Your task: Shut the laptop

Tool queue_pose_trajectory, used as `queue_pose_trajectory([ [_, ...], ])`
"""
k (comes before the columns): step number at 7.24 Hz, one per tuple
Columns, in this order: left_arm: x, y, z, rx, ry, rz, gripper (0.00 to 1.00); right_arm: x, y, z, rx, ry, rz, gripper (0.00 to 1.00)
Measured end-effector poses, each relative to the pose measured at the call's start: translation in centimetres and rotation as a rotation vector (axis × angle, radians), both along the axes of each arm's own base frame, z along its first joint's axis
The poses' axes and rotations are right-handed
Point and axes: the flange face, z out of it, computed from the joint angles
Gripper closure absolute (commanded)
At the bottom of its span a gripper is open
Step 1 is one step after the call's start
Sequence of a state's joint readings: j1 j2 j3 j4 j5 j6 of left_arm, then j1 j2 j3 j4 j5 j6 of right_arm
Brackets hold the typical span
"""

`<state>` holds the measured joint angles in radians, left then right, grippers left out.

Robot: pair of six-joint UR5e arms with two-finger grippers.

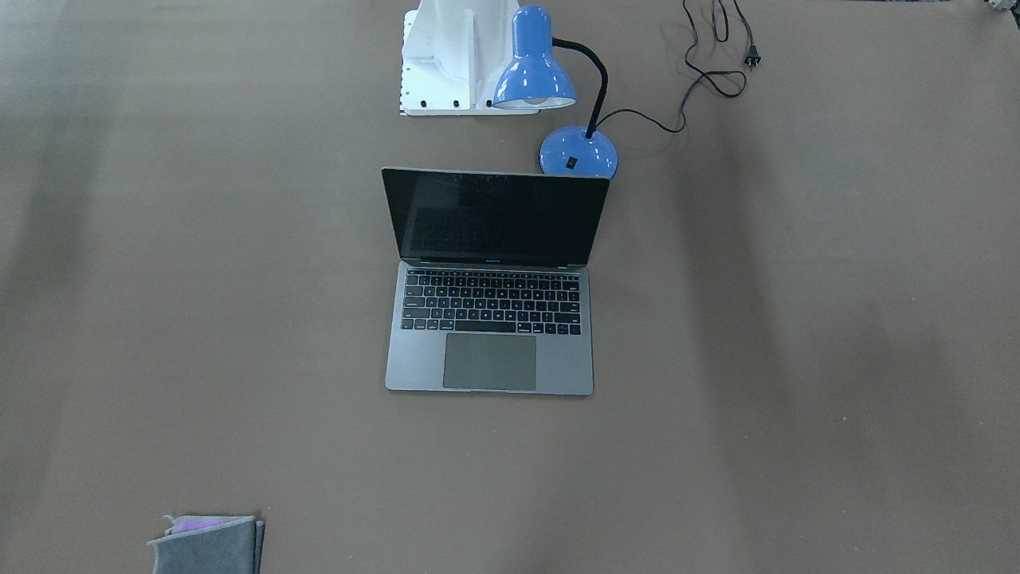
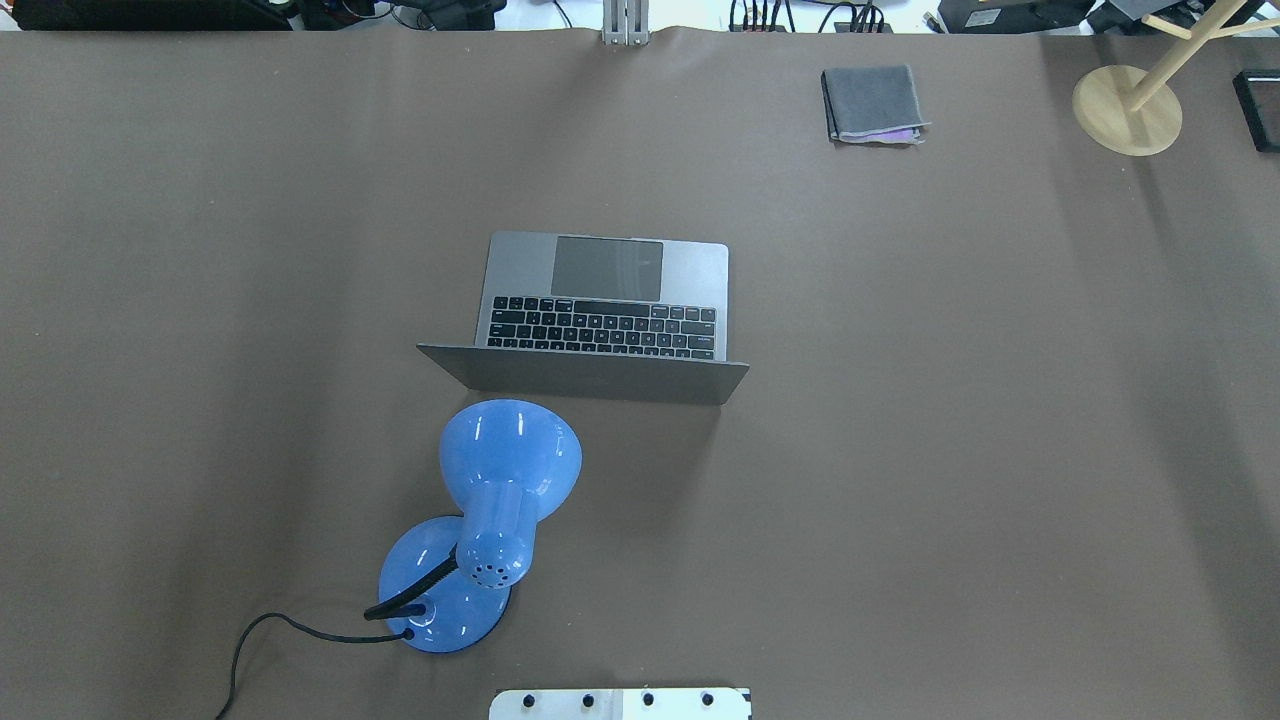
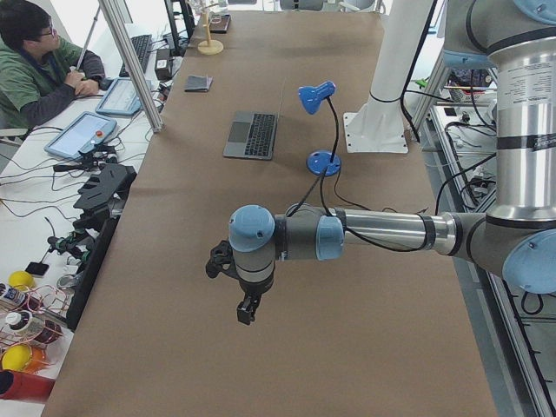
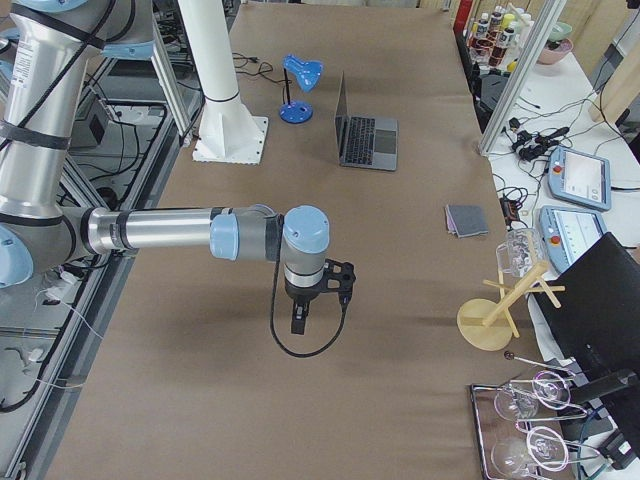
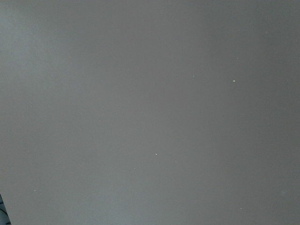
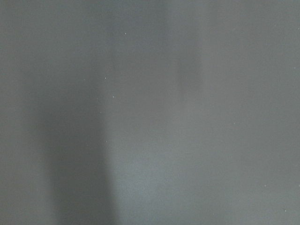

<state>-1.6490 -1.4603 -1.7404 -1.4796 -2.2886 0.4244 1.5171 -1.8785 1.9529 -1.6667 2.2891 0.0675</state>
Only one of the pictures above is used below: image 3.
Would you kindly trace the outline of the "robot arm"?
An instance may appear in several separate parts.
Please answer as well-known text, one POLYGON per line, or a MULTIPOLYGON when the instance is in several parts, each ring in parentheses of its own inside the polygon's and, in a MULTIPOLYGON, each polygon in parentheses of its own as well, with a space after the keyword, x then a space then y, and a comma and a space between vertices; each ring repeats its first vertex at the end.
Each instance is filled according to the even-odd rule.
POLYGON ((529 293, 555 289, 555 4, 451 1, 445 52, 497 72, 496 201, 486 213, 418 215, 307 208, 273 215, 248 205, 228 224, 228 274, 251 323, 278 260, 338 258, 363 241, 471 261, 529 293))

